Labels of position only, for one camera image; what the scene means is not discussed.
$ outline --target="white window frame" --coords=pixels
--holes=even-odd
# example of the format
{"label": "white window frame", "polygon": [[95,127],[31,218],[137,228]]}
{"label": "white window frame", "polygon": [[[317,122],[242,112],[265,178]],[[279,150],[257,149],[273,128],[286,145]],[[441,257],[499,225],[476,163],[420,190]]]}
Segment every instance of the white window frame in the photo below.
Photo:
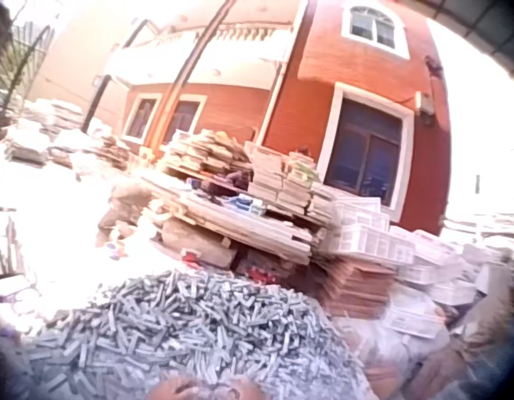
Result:
{"label": "white window frame", "polygon": [[[389,17],[394,24],[394,44],[395,48],[380,44],[376,39],[370,40],[365,37],[353,35],[351,33],[351,9],[354,7],[366,7],[373,8],[374,10],[384,13]],[[384,7],[376,0],[346,0],[343,3],[343,15],[342,15],[342,36],[358,42],[372,45],[376,48],[380,48],[389,53],[396,54],[399,57],[410,60],[410,53],[408,52],[407,35],[405,34],[405,26],[401,19],[390,9]]]}
{"label": "white window frame", "polygon": [[[135,99],[134,104],[132,105],[131,113],[129,114],[129,117],[127,118],[127,122],[125,122],[125,128],[123,129],[122,139],[127,140],[129,142],[136,143],[136,144],[143,144],[143,141],[147,137],[147,132],[149,131],[149,127],[151,127],[151,123],[155,117],[155,114],[157,113],[157,109],[160,104],[161,98],[162,98],[162,93],[139,93],[137,95],[137,98]],[[136,117],[138,107],[140,106],[140,102],[142,100],[157,100],[157,101],[155,102],[155,107],[153,107],[153,110],[151,111],[151,115],[149,116],[149,119],[147,120],[146,127],[143,129],[142,137],[128,136],[127,131],[131,126],[131,121]]]}
{"label": "white window frame", "polygon": [[[203,109],[205,108],[205,103],[207,102],[208,96],[204,94],[182,94],[179,96],[179,99],[177,100],[177,104],[179,102],[195,102],[199,103],[199,106],[197,107],[196,114],[193,116],[192,125],[190,125],[190,128],[188,129],[188,133],[191,135],[196,134],[196,126],[199,122],[199,118],[201,117],[201,113]],[[166,145],[163,144],[160,149],[162,151],[165,151]]]}
{"label": "white window frame", "polygon": [[[320,179],[325,179],[332,149],[337,135],[340,111],[344,98],[353,102],[366,104],[402,120],[401,146],[399,150],[399,162],[397,165],[396,180],[393,187],[392,199],[389,206],[382,206],[382,211],[390,216],[391,221],[398,223],[401,219],[405,197],[407,196],[408,181],[412,165],[412,149],[414,147],[414,112],[401,104],[393,102],[375,93],[367,92],[358,87],[350,86],[342,82],[336,82],[332,97],[331,111],[327,122],[327,130],[323,139],[322,151],[317,162],[317,172]],[[328,187],[339,196],[359,197],[355,194]]]}

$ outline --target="brick wall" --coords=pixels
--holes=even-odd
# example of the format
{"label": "brick wall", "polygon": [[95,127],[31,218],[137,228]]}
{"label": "brick wall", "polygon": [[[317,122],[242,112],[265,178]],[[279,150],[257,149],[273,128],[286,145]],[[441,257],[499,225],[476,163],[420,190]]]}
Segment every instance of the brick wall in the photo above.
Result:
{"label": "brick wall", "polygon": [[[135,87],[130,91],[127,94],[120,133],[139,93],[167,93],[169,88],[169,84],[145,85]],[[258,130],[262,125],[269,98],[269,91],[264,89],[200,83],[188,84],[182,90],[182,94],[207,96],[205,106],[197,121],[197,132],[204,128],[225,131],[240,143],[250,140],[252,129]],[[129,143],[129,146],[138,148],[132,143]]]}
{"label": "brick wall", "polygon": [[[319,157],[327,128],[334,83],[342,82],[403,102],[416,91],[433,93],[434,127],[415,123],[412,171],[400,225],[438,234],[447,203],[450,134],[443,82],[430,79],[424,63],[438,59],[427,20],[394,2],[382,2],[406,27],[410,60],[369,44],[344,38],[343,0],[310,0],[294,46],[264,145],[289,152],[306,144]],[[413,100],[403,102],[413,109]]]}

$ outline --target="arched window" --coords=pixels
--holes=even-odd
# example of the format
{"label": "arched window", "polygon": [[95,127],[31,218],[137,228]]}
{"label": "arched window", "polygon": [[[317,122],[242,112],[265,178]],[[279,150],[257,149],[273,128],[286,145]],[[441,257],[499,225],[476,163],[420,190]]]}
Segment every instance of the arched window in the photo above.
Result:
{"label": "arched window", "polygon": [[401,20],[378,2],[369,0],[346,2],[342,36],[409,58]]}

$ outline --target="balcony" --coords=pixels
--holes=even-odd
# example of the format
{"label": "balcony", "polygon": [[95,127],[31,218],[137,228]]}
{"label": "balcony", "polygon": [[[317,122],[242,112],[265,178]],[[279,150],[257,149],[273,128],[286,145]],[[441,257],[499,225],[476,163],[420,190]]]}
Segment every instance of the balcony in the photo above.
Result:
{"label": "balcony", "polygon": [[[116,52],[106,73],[133,86],[172,83],[204,27],[164,32],[148,42]],[[223,24],[207,45],[190,83],[269,89],[276,63],[284,62],[291,24]]]}

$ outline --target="roof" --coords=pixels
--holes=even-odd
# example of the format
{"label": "roof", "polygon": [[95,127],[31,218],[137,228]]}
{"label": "roof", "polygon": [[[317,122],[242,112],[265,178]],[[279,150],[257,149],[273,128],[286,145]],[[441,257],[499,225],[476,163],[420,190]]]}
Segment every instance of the roof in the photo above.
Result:
{"label": "roof", "polygon": [[502,0],[398,0],[451,29],[514,77],[514,6]]}

